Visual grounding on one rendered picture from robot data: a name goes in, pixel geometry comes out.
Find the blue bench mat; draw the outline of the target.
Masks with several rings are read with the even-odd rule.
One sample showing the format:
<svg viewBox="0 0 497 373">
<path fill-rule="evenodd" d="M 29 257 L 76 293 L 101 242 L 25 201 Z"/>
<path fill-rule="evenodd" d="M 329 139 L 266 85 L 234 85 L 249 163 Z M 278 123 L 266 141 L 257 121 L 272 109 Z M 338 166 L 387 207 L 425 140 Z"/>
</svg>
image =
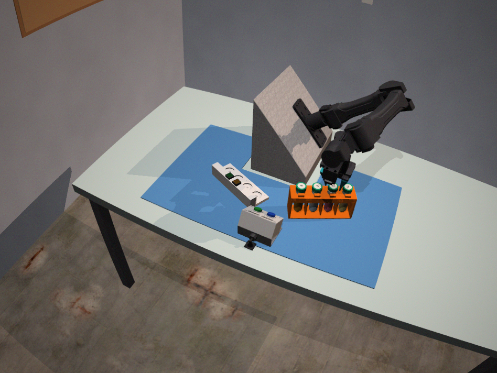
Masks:
<svg viewBox="0 0 497 373">
<path fill-rule="evenodd" d="M 242 169 L 251 153 L 252 136 L 210 125 L 141 198 L 247 243 L 237 233 L 247 206 L 212 175 L 232 164 L 269 196 L 256 207 L 284 218 L 271 247 L 256 247 L 375 289 L 402 188 L 354 170 L 351 219 L 288 219 L 289 185 Z"/>
</svg>

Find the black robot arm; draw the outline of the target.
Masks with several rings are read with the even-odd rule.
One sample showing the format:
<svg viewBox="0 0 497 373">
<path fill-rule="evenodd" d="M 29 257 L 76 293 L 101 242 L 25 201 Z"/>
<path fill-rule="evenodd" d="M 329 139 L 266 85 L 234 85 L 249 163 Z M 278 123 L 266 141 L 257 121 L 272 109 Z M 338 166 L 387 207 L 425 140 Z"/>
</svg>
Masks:
<svg viewBox="0 0 497 373">
<path fill-rule="evenodd" d="M 391 91 L 392 90 L 392 91 Z M 311 114 L 302 99 L 298 99 L 293 109 L 306 126 L 313 139 L 322 148 L 327 140 L 322 127 L 339 129 L 349 119 L 371 112 L 356 122 L 347 124 L 344 131 L 337 131 L 321 155 L 325 164 L 322 178 L 325 183 L 336 183 L 339 173 L 345 174 L 354 151 L 368 152 L 380 139 L 386 125 L 399 113 L 412 111 L 415 106 L 403 82 L 388 81 L 376 92 L 360 99 L 323 105 L 318 112 Z"/>
</svg>

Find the white cap tray with round nests and two lamps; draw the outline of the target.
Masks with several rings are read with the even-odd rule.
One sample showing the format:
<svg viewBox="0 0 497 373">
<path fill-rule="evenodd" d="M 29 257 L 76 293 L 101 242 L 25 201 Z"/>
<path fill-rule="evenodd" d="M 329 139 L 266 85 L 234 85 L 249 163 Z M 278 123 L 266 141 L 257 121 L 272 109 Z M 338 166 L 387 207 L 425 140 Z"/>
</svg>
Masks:
<svg viewBox="0 0 497 373">
<path fill-rule="evenodd" d="M 221 166 L 218 162 L 212 165 L 214 175 L 245 206 L 258 206 L 267 201 L 269 196 L 251 182 L 232 164 Z"/>
</svg>

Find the green screw cap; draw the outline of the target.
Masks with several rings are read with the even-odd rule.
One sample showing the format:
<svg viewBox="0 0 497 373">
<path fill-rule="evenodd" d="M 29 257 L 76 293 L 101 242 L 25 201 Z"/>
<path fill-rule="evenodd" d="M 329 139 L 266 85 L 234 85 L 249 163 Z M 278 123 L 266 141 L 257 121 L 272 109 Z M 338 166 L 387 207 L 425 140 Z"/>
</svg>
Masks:
<svg viewBox="0 0 497 373">
<path fill-rule="evenodd" d="M 345 184 L 343 186 L 342 190 L 343 190 L 344 193 L 348 193 L 349 194 L 349 193 L 352 192 L 353 186 L 351 184 L 347 183 L 347 184 Z"/>
<path fill-rule="evenodd" d="M 332 185 L 328 185 L 328 191 L 329 191 L 329 192 L 332 192 L 332 193 L 335 193 L 335 192 L 337 192 L 337 191 L 338 191 L 338 187 L 339 187 L 339 186 L 338 186 L 336 183 L 335 183 L 335 185 L 334 185 L 334 184 L 332 184 Z"/>
<path fill-rule="evenodd" d="M 307 185 L 303 182 L 298 182 L 296 184 L 296 191 L 299 193 L 304 193 L 307 189 Z"/>
<path fill-rule="evenodd" d="M 322 191 L 322 184 L 321 183 L 313 183 L 312 185 L 312 191 L 315 192 L 315 193 L 320 193 Z"/>
</svg>

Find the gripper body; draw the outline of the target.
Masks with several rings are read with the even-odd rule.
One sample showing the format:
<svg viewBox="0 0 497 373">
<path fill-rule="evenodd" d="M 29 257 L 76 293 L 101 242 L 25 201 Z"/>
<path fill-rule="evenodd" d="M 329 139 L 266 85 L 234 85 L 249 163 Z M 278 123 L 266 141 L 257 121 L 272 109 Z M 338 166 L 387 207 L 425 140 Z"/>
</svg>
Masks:
<svg viewBox="0 0 497 373">
<path fill-rule="evenodd" d="M 348 167 L 348 169 L 347 169 L 346 173 L 345 173 L 345 174 L 340 173 L 340 174 L 338 175 L 338 178 L 339 178 L 339 179 L 342 179 L 342 180 L 344 180 L 344 181 L 348 181 L 348 180 L 349 180 L 349 178 L 351 178 L 351 176 L 352 176 L 352 172 L 353 172 L 353 170 L 355 169 L 355 165 L 356 165 L 356 163 L 354 163 L 354 162 L 350 161 L 350 163 L 349 163 L 349 167 Z M 324 164 L 322 161 L 321 161 L 321 163 L 320 163 L 320 167 L 323 167 L 323 168 L 325 167 L 325 164 Z"/>
</svg>

